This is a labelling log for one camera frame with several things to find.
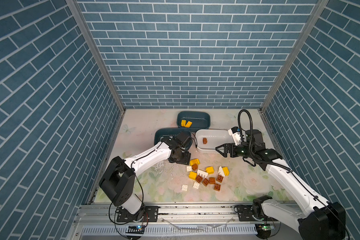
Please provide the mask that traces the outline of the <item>yellow hollow lego brick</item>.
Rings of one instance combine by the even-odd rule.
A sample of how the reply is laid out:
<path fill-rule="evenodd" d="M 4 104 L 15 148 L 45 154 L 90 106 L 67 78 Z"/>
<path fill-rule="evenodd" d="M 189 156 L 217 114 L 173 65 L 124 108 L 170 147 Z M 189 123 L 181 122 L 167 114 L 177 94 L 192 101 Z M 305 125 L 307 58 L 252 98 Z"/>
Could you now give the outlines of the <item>yellow hollow lego brick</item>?
<path fill-rule="evenodd" d="M 193 159 L 193 160 L 190 160 L 189 162 L 189 165 L 190 166 L 193 166 L 193 165 L 199 165 L 200 164 L 200 160 L 199 159 Z"/>

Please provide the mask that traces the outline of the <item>long yellow lego brick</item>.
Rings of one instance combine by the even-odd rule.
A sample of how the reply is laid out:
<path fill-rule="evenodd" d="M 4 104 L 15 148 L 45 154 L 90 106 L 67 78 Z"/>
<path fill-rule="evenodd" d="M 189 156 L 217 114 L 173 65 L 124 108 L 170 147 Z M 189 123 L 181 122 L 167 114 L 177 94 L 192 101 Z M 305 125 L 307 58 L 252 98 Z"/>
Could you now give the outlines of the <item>long yellow lego brick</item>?
<path fill-rule="evenodd" d="M 192 123 L 191 121 L 188 121 L 188 122 L 186 123 L 185 127 L 186 127 L 186 128 L 190 128 L 190 127 L 192 126 L 192 124 L 193 124 L 193 123 Z"/>

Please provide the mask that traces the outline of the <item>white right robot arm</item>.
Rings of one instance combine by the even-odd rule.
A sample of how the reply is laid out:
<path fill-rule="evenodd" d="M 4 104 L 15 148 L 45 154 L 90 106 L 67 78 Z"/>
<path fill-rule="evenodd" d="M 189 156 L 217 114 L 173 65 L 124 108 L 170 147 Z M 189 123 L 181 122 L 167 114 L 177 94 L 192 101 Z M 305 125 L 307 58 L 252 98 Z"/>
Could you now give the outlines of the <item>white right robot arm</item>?
<path fill-rule="evenodd" d="M 298 204 L 299 210 L 285 206 L 265 195 L 253 200 L 252 214 L 258 221 L 272 218 L 298 232 L 304 240 L 343 240 L 350 238 L 346 228 L 346 211 L 338 202 L 330 202 L 303 181 L 274 149 L 266 148 L 261 132 L 243 133 L 234 127 L 228 131 L 233 143 L 217 146 L 223 157 L 252 159 L 272 176 Z"/>

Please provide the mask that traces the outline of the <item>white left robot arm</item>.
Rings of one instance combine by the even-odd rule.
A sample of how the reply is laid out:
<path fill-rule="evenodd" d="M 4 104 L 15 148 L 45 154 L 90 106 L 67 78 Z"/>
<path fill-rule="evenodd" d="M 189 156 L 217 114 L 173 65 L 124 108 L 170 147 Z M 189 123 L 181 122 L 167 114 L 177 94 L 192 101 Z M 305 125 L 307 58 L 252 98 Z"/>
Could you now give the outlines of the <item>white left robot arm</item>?
<path fill-rule="evenodd" d="M 192 138 L 181 132 L 174 137 L 163 137 L 156 145 L 133 157 L 115 157 L 103 173 L 99 187 L 114 206 L 121 206 L 132 215 L 139 214 L 144 203 L 133 194 L 135 180 L 143 172 L 165 160 L 188 165 L 191 153 L 186 148 L 191 143 Z"/>

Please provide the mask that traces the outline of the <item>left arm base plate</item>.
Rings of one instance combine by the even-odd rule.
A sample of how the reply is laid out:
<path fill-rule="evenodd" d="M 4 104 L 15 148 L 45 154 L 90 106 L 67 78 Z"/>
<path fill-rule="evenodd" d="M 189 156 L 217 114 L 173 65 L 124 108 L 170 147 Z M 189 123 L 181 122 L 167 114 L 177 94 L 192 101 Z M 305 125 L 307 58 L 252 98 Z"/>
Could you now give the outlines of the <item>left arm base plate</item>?
<path fill-rule="evenodd" d="M 117 222 L 129 223 L 129 222 L 141 222 L 144 219 L 145 222 L 157 222 L 159 214 L 158 206 L 145 206 L 141 207 L 135 214 L 131 214 L 127 209 L 119 207 L 117 209 Z"/>

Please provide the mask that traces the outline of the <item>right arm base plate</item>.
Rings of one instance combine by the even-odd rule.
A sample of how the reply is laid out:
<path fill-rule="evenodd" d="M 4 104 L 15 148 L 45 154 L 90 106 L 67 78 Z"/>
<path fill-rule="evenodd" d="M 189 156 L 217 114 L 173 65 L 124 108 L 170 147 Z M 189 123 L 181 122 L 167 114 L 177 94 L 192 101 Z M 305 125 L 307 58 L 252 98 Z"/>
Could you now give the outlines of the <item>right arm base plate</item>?
<path fill-rule="evenodd" d="M 236 205 L 234 207 L 235 213 L 238 215 L 240 222 L 257 221 L 253 216 L 252 205 Z"/>

